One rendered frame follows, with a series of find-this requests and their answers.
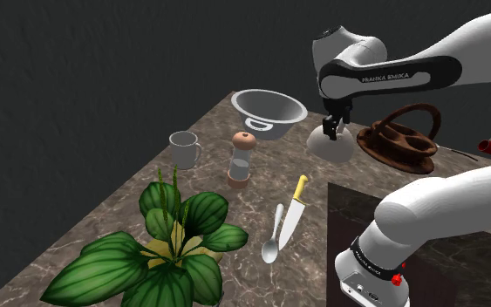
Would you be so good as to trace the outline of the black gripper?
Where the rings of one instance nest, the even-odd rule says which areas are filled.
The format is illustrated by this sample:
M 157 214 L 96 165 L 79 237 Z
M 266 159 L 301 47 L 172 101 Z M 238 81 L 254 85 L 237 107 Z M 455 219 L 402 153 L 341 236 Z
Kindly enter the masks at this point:
M 350 123 L 352 101 L 351 99 L 323 98 L 323 102 L 328 112 L 328 116 L 323 119 L 323 134 L 327 135 L 330 140 L 336 140 L 339 121 L 346 125 Z

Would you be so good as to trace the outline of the white dome shaped bowl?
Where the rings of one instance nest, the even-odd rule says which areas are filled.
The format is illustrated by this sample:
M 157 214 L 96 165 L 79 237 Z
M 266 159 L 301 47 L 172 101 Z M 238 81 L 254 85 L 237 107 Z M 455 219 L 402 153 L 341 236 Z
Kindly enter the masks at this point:
M 323 126 L 316 127 L 306 141 L 312 154 L 329 162 L 343 163 L 351 159 L 354 152 L 355 139 L 351 132 L 344 127 L 337 133 L 337 139 L 331 140 L 323 133 Z

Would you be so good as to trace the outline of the grey metal mixing bowl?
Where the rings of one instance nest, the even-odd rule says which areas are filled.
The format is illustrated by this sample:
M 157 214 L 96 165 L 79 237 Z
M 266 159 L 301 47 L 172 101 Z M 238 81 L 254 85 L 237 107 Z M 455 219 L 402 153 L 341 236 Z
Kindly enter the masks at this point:
M 270 90 L 242 90 L 232 95 L 231 103 L 239 112 L 244 130 L 259 140 L 282 138 L 308 115 L 298 100 Z

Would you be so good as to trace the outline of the glass grinder with wooden ends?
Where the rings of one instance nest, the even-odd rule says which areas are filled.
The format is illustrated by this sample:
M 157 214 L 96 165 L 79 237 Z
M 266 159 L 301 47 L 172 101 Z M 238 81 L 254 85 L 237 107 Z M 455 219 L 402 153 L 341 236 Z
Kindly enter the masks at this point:
M 251 133 L 239 132 L 233 136 L 232 143 L 234 151 L 229 164 L 228 185 L 243 189 L 249 183 L 250 155 L 256 146 L 256 137 Z

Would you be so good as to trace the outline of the thin dark stick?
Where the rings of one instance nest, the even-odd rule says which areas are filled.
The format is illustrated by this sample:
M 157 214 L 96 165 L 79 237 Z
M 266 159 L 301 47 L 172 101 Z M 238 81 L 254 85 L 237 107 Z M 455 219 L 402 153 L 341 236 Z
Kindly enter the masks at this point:
M 479 161 L 478 159 L 476 159 L 475 157 L 473 157 L 473 156 L 472 156 L 472 155 L 470 155 L 470 154 L 463 153 L 463 152 L 461 152 L 461 151 L 458 151 L 458 150 L 455 150 L 455 149 L 452 149 L 452 148 L 449 148 L 449 147 L 443 147 L 443 146 L 440 146 L 440 145 L 439 145 L 439 144 L 437 144 L 437 143 L 435 143 L 435 145 L 436 145 L 436 147 L 437 147 L 437 148 L 443 148 L 443 149 L 446 149 L 446 150 L 451 151 L 451 152 L 453 152 L 453 153 L 456 153 L 456 154 L 461 154 L 461 155 L 463 155 L 463 156 L 465 156 L 465 157 L 468 157 L 468 158 L 469 158 L 469 159 L 471 159 L 471 160 L 474 160 L 474 161 Z

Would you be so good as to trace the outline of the silver spoon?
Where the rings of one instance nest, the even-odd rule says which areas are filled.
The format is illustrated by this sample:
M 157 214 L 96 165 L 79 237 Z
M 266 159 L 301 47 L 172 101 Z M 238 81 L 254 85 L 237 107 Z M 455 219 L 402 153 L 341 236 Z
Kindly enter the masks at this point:
M 273 263 L 278 254 L 278 245 L 276 243 L 276 232 L 283 215 L 284 205 L 279 203 L 276 206 L 274 227 L 270 239 L 262 246 L 262 259 L 265 263 Z

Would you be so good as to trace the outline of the grey mug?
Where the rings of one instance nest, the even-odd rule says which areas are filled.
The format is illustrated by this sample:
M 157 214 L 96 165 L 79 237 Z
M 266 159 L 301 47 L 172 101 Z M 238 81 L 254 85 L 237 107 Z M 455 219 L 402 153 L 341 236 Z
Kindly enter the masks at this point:
M 189 131 L 179 131 L 172 133 L 168 139 L 173 165 L 181 170 L 193 168 L 202 153 L 198 136 Z

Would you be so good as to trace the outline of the green leafy potted plant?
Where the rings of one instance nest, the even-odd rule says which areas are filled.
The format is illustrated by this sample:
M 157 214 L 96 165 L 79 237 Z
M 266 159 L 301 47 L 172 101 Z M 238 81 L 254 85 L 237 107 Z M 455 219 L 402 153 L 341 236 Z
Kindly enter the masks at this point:
M 158 179 L 139 198 L 147 233 L 142 245 L 125 231 L 86 244 L 54 277 L 42 301 L 86 307 L 121 295 L 120 307 L 216 305 L 222 298 L 219 254 L 249 235 L 226 222 L 228 201 L 215 192 L 181 199 L 175 182 Z

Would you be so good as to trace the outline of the yellow handled kitchen knife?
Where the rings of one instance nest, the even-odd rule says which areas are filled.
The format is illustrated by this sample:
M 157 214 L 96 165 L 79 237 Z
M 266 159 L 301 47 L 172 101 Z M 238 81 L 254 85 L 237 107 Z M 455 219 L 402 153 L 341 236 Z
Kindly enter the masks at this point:
M 300 196 L 302 195 L 305 184 L 307 182 L 307 176 L 302 174 L 299 177 L 295 192 L 292 196 L 290 205 L 283 221 L 283 226 L 279 235 L 278 243 L 278 248 L 280 250 L 282 250 L 287 242 L 290 240 L 306 207 L 306 204 L 300 200 Z

